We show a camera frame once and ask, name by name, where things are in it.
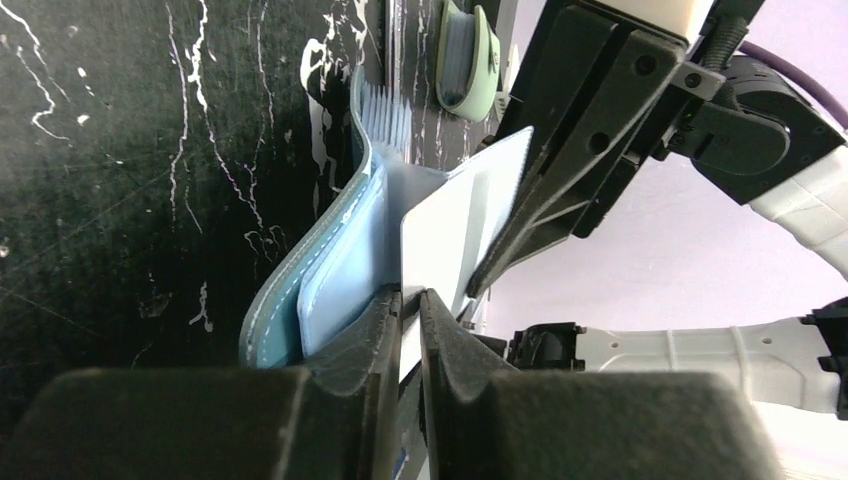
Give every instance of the wallet stitching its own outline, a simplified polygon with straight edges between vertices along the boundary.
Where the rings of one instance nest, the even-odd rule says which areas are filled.
[[[354,135],[353,139],[354,139],[354,141],[356,142],[356,144],[357,144],[357,146],[359,147],[359,149],[360,149],[360,150],[362,150],[362,151],[364,151],[364,150],[365,150],[365,146],[363,145],[362,137],[361,137],[360,135]],[[355,205],[356,203],[358,203],[358,202],[359,202],[359,200],[362,198],[362,195],[364,195],[364,194],[365,194],[365,191],[366,191],[366,188],[363,188],[363,189],[362,189],[362,191],[361,191],[361,192],[359,192],[359,194],[358,194],[358,195],[356,196],[356,198],[353,200],[353,204],[354,204],[354,205]],[[289,297],[289,295],[291,294],[292,290],[294,290],[295,284],[297,284],[300,280],[302,280],[302,279],[303,279],[303,275],[304,275],[304,273],[306,273],[306,270],[307,270],[307,269],[308,269],[308,268],[312,265],[312,263],[315,261],[315,259],[316,259],[316,258],[318,258],[318,256],[321,254],[321,252],[323,252],[323,251],[324,251],[324,248],[327,246],[327,244],[330,242],[330,240],[332,240],[333,236],[336,234],[336,232],[338,232],[338,231],[339,231],[339,229],[340,229],[341,227],[342,227],[342,224],[337,225],[337,226],[336,226],[336,227],[332,230],[332,232],[330,232],[330,234],[327,236],[327,239],[326,239],[326,240],[324,240],[324,243],[322,243],[322,244],[321,244],[321,246],[320,246],[320,247],[318,247],[318,250],[317,250],[317,251],[316,251],[316,252],[312,255],[312,258],[310,258],[310,259],[306,262],[306,265],[304,265],[304,266],[303,266],[303,268],[301,268],[301,269],[300,269],[300,271],[299,271],[299,272],[297,272],[297,274],[295,274],[293,277],[291,277],[291,278],[292,278],[292,284],[291,284],[291,285],[289,285],[288,290],[286,290],[286,291],[285,291],[285,293],[283,293],[283,296],[280,298],[280,300],[279,300],[279,301],[277,302],[277,304],[274,306],[274,309],[271,311],[271,314],[269,315],[269,320],[268,320],[268,322],[267,322],[267,323],[268,323],[268,325],[265,327],[265,332],[263,333],[262,338],[261,338],[261,339],[260,339],[260,341],[259,341],[259,346],[258,346],[258,348],[257,348],[257,358],[261,357],[261,355],[265,352],[265,349],[266,349],[266,343],[267,343],[267,342],[266,342],[266,339],[268,338],[268,336],[267,336],[267,335],[268,335],[268,332],[269,332],[269,331],[270,331],[270,329],[271,329],[271,323],[272,323],[272,321],[273,321],[274,317],[275,317],[275,316],[277,315],[277,313],[279,312],[280,308],[283,306],[283,304],[285,303],[285,301],[288,299],[288,297]],[[314,237],[315,235],[317,235],[317,234],[318,234],[318,232],[315,232],[315,234],[313,234],[312,236],[307,237],[307,241],[306,241],[306,243],[308,243],[308,242],[309,242],[309,240],[310,240],[312,237]],[[251,341],[251,340],[252,340],[252,337],[253,337],[253,335],[255,334],[255,332],[256,332],[256,328],[255,328],[255,326],[254,326],[254,329],[253,329],[253,331],[252,331],[252,332],[251,332],[251,334],[250,334],[250,337],[251,337],[251,338],[250,338],[248,341]]]
[[[376,195],[375,200],[377,198],[379,198],[380,195],[382,195],[383,192],[385,192],[385,190],[386,190],[386,184],[383,183],[383,185],[380,187],[379,190],[377,190],[377,192],[375,194]],[[323,279],[321,279],[321,283],[318,284],[318,288],[315,290],[315,298],[313,298],[313,300],[311,302],[309,302],[310,309],[315,308],[315,303],[318,301],[318,297],[321,296],[321,292],[324,290],[324,287],[326,286],[329,278],[330,278],[330,274],[328,273],[327,275],[324,276]],[[309,333],[304,333],[303,330],[301,330],[301,335],[306,335],[307,337],[309,337]]]

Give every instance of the white marble veining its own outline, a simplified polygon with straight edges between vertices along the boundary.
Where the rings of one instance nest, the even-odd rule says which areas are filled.
[[[203,78],[201,75],[201,66],[203,64],[203,55],[201,52],[201,48],[203,47],[203,42],[206,40],[206,24],[209,22],[209,7],[206,5],[205,0],[198,0],[202,9],[202,17],[200,18],[200,25],[198,27],[197,39],[191,47],[191,54],[189,56],[189,60],[191,61],[191,73],[186,77],[186,80],[189,84],[193,83],[196,85],[195,89],[195,97],[197,99],[197,103],[200,104],[200,108],[203,111],[204,120],[206,123],[206,129],[209,133],[208,139],[209,143],[212,144],[212,152],[215,155],[215,159],[218,161],[218,166],[227,176],[227,180],[229,180],[230,185],[233,188],[233,191],[238,196],[238,199],[250,207],[253,211],[254,216],[256,217],[257,222],[262,222],[262,217],[259,215],[259,212],[256,209],[255,204],[251,204],[251,202],[245,198],[244,193],[239,188],[238,183],[233,178],[232,173],[230,173],[229,167],[227,167],[227,162],[224,160],[224,157],[221,155],[221,152],[218,150],[218,141],[215,137],[215,131],[212,128],[212,121],[209,118],[209,103],[206,101],[206,96],[203,93]]]
[[[390,28],[388,30],[392,32],[392,42],[389,47],[391,49],[389,61],[391,62],[390,68],[392,69],[392,74],[388,82],[392,88],[392,93],[399,97],[403,90],[403,63],[401,58],[403,52],[406,51],[406,25],[409,19],[409,12],[406,8],[405,1],[391,0],[391,2],[392,15],[389,19]]]
[[[192,221],[194,222],[194,226],[197,227],[197,231],[203,235],[203,227],[200,226],[200,222],[197,221],[197,216],[194,214],[194,210],[191,208],[191,203],[189,202],[189,191],[191,185],[186,185],[185,192],[183,192],[183,203],[186,206],[186,210],[188,211],[189,216],[191,216]]]
[[[471,124],[468,122],[464,122],[462,124],[462,151],[465,154],[462,156],[462,161],[465,161],[470,155],[473,154],[474,150],[471,148],[469,144],[468,134],[471,132]]]
[[[432,18],[433,18],[433,15],[435,13],[434,12],[435,7],[434,7],[433,3],[434,2],[427,1],[426,6],[425,6],[424,0],[419,0],[419,11],[422,12],[423,16],[422,16],[422,24],[419,25],[418,28],[419,28],[419,30],[423,29],[424,32],[422,33],[421,45],[420,45],[419,50],[417,52],[418,53],[417,58],[419,60],[416,62],[416,70],[418,72],[422,72],[422,71],[424,72],[423,76],[424,76],[424,92],[425,92],[424,93],[424,105],[425,105],[425,108],[421,109],[421,111],[422,111],[422,113],[421,113],[421,128],[422,129],[425,128],[426,123],[427,123],[426,122],[426,119],[427,119],[427,108],[426,108],[426,106],[430,105],[430,92],[433,91],[434,87],[433,87],[433,84],[430,83],[430,76],[427,75],[426,66],[424,68],[420,68],[418,66],[418,62],[420,62],[422,59],[424,61],[427,60],[427,43],[429,41],[429,36],[430,36],[430,32],[428,31],[428,28],[429,28],[429,25],[432,23]],[[437,133],[437,136],[438,137],[441,136],[441,131],[439,131],[439,133]],[[427,142],[427,137],[425,135],[422,135],[421,136],[421,143],[425,143],[425,142]],[[421,158],[419,161],[421,163],[424,163],[424,158]]]
[[[207,287],[207,282],[203,282],[203,285],[200,286],[200,298],[198,299],[198,302],[200,303],[200,312],[198,312],[194,318],[189,320],[188,324],[194,325],[200,320],[203,320],[203,329],[206,330],[207,333],[212,333],[215,325],[212,323],[212,320],[209,319],[209,313],[206,311],[206,299],[208,297]]]
[[[262,86],[265,87],[265,94],[268,96],[268,122],[269,129],[271,131],[270,135],[272,138],[273,145],[273,136],[274,136],[274,94],[271,93],[271,89],[268,88],[268,77],[265,74],[265,65],[262,62],[262,23],[265,22],[265,13],[268,11],[268,0],[265,0],[265,3],[262,5],[262,13],[259,15],[259,23],[256,24],[256,56],[257,56],[257,64],[259,67],[259,75],[262,77]]]
[[[48,72],[47,78],[50,80],[53,86],[55,86],[59,90],[59,92],[62,93],[62,96],[65,97],[65,99],[69,100],[68,94],[65,93],[65,90],[60,87],[58,83],[56,83],[53,77],[50,76],[50,68],[47,66],[47,62],[44,61],[44,57],[41,56],[41,40],[39,40],[35,33],[33,33],[32,27],[30,27],[29,22],[27,22],[18,14],[10,10],[2,1],[0,1],[0,10],[3,10],[3,12],[8,15],[9,18],[24,27],[24,30],[26,30],[27,32],[27,35],[29,35],[29,37],[32,39],[32,53],[35,54],[35,57],[38,58],[39,62],[41,62],[41,66],[44,67],[44,70]]]
[[[266,232],[258,232],[252,230],[243,235],[247,240],[250,249],[258,257],[262,255],[268,263],[273,263],[279,260],[279,255],[288,251],[288,241],[286,234],[279,225],[271,225]]]
[[[180,54],[177,50],[177,43],[174,40],[174,17],[171,14],[171,7],[166,3],[165,9],[168,11],[168,39],[171,42],[171,63],[176,65],[179,74],[180,74],[180,92],[182,93],[182,111],[183,111],[183,130],[180,135],[180,139],[177,141],[177,153],[171,156],[171,171],[170,171],[170,181],[171,181],[171,220],[172,225],[176,225],[177,222],[177,164],[182,160],[183,168],[188,171],[188,165],[186,165],[185,160],[183,160],[183,154],[185,153],[185,141],[188,139],[188,89],[186,87],[186,73],[183,68],[182,60],[180,59]],[[188,193],[186,190],[186,198],[185,202],[186,207],[189,208],[188,202]],[[195,218],[195,223],[197,224],[198,231],[203,234],[203,229],[200,228],[200,224],[197,222]]]
[[[439,109],[438,116],[436,117],[436,138],[435,138],[436,158],[439,159],[439,162],[444,162],[444,158],[443,158],[444,146],[442,144],[442,140],[444,138],[444,135],[442,135],[442,119],[443,118],[445,118],[445,111],[442,110],[442,109]]]
[[[428,32],[427,32],[427,18],[425,17],[426,11],[427,10],[424,8],[424,0],[418,0],[418,19],[417,19],[418,20],[418,28],[416,29],[416,37],[415,37],[415,39],[416,39],[416,44],[415,44],[416,52],[419,52],[419,51],[424,52],[424,51],[426,51],[426,48],[427,48]],[[403,24],[403,31],[406,32],[405,21],[404,21],[404,24]],[[426,58],[424,58],[423,54],[415,56],[415,73],[413,75],[413,80],[412,80],[412,97],[413,98],[418,98],[418,91],[419,91],[418,77],[422,76],[421,75],[421,60],[422,59],[424,59],[426,61]],[[403,57],[403,51],[402,51],[399,55],[398,64],[402,65],[404,60],[405,59]],[[403,67],[399,66],[398,70],[402,72],[403,71],[402,68]],[[424,75],[424,82],[425,82],[425,84],[427,82],[426,75]],[[430,89],[425,88],[424,90],[425,90],[424,91],[424,105],[426,105],[427,102],[429,101]],[[424,122],[424,119],[427,116],[427,113],[426,113],[427,109],[424,108],[424,109],[421,109],[421,110],[422,110],[421,111],[421,130],[419,132],[416,132],[415,135],[414,135],[415,159],[413,160],[412,163],[414,163],[416,165],[420,165],[420,164],[424,163],[424,142],[425,142],[426,133],[427,133],[426,123]]]
[[[32,76],[32,79],[35,80],[35,85],[38,87],[39,90],[41,90],[41,93],[44,95],[44,100],[47,102],[47,108],[44,109],[44,110],[35,112],[35,114],[30,119],[30,123],[35,125],[42,132],[44,132],[47,135],[55,138],[56,140],[70,141],[71,140],[70,138],[68,138],[64,135],[55,134],[52,131],[48,130],[47,127],[45,127],[44,125],[41,124],[41,118],[42,117],[48,117],[50,115],[53,115],[53,112],[56,111],[56,102],[53,101],[53,97],[50,96],[50,91],[47,90],[47,88],[44,87],[43,83],[41,83],[41,78],[38,77],[38,74],[36,74],[31,68],[29,68],[29,65],[27,64],[26,60],[24,60],[23,48],[18,46],[17,51],[15,52],[15,55],[21,61],[21,64],[23,64],[23,66],[27,70],[27,72],[29,72],[30,76]]]
[[[77,67],[77,74],[82,79],[85,79],[85,77],[88,76],[88,73],[86,73],[85,69],[82,68],[82,67]],[[95,96],[94,90],[91,89],[91,86],[88,84],[88,82],[83,81],[83,86],[85,87],[85,91],[88,92],[89,95],[91,95],[92,97]]]
[[[363,47],[365,39],[370,35],[370,29],[365,16],[368,0],[337,0],[334,6],[344,7],[349,5],[348,2],[350,1],[354,3],[355,15],[362,28],[357,28],[354,23],[349,21],[344,9],[341,11],[334,10],[325,14],[324,20],[327,22],[327,33],[321,40],[310,38],[304,46],[300,60],[300,83],[307,94],[309,120],[312,129],[312,160],[318,165],[320,175],[327,178],[330,189],[336,192],[340,190],[335,184],[338,159],[328,154],[325,138],[326,133],[333,128],[334,120],[332,114],[321,104],[320,100],[326,92],[330,75],[341,75],[346,81],[352,71],[351,65],[362,63],[365,60]],[[339,52],[335,52],[331,48],[332,45],[344,43],[344,37],[340,31],[344,27],[350,28],[354,34],[354,43],[356,45],[355,58],[351,58],[345,48],[339,49]],[[309,78],[315,72],[318,72],[319,75],[319,98],[315,98],[309,90]],[[316,218],[318,217],[320,207],[319,182],[320,180],[315,183],[313,189],[312,208]]]
[[[142,355],[144,355],[145,353],[147,353],[147,351],[148,351],[148,350],[150,350],[150,347],[152,347],[154,343],[156,343],[156,342],[155,342],[155,341],[152,341],[152,342],[148,343],[146,347],[142,348],[142,349],[141,349],[141,351],[140,351],[140,352],[138,352],[138,353],[135,355],[135,357],[133,358],[132,363],[130,364],[130,368],[131,368],[131,369],[132,369],[132,368],[135,368],[135,366],[138,364],[138,360],[141,358],[141,356],[142,356]]]

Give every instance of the mint green holder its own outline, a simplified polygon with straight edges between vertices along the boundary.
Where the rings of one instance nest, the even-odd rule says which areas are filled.
[[[457,28],[455,21],[464,20],[460,16],[474,17],[473,47],[466,42],[457,42],[456,31],[453,32],[453,38],[449,38],[451,26],[453,25],[455,30]],[[451,65],[447,63],[448,52],[451,55],[473,55],[470,74],[464,82],[464,92],[461,91],[462,89],[453,94],[446,92],[446,75],[457,75],[457,72],[451,71],[456,65],[455,59],[450,60]],[[468,14],[457,8],[451,0],[447,0],[442,14],[439,56],[436,63],[436,98],[439,104],[448,112],[472,122],[485,119],[495,102],[500,72],[500,54],[500,41],[489,26],[483,7],[478,5],[474,7],[473,14]]]

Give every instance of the black marble surface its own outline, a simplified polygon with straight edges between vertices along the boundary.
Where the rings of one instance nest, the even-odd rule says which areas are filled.
[[[493,128],[438,109],[442,1],[401,2],[414,158]],[[383,0],[0,0],[0,448],[75,368],[235,365],[253,295],[350,174],[347,79]]]

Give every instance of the light blue wallet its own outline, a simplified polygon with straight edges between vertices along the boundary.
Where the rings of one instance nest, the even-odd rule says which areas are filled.
[[[365,83],[360,67],[351,81],[351,118],[357,170],[256,295],[240,338],[245,366],[285,366],[316,353],[381,285],[400,284],[404,216],[469,164],[485,162],[469,160],[454,172],[410,165],[409,104]],[[523,135],[529,142],[530,132]],[[519,165],[510,173],[517,186],[524,158],[512,163]]]

